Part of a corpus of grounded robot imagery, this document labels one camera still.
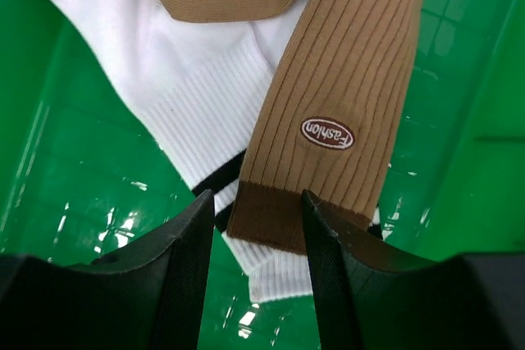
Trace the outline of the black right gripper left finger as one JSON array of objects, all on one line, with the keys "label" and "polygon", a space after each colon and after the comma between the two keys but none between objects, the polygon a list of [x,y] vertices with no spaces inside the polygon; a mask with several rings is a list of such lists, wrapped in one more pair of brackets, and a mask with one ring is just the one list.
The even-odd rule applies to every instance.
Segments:
[{"label": "black right gripper left finger", "polygon": [[214,198],[89,264],[1,258],[4,349],[195,349],[212,248]]}]

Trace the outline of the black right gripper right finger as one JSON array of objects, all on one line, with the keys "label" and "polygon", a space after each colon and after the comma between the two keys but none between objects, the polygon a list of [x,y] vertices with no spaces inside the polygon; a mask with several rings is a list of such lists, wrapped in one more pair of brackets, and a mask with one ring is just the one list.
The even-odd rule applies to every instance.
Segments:
[{"label": "black right gripper right finger", "polygon": [[523,254],[435,262],[341,219],[310,191],[301,203],[322,348],[523,348]]}]

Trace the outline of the white black-striped sock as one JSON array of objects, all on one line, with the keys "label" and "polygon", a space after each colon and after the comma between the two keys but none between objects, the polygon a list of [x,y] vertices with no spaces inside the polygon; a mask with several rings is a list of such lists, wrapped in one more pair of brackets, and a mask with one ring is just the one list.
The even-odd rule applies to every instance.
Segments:
[{"label": "white black-striped sock", "polygon": [[214,193],[224,232],[244,153],[308,0],[272,18],[173,19],[160,0],[51,0],[193,193]]}]

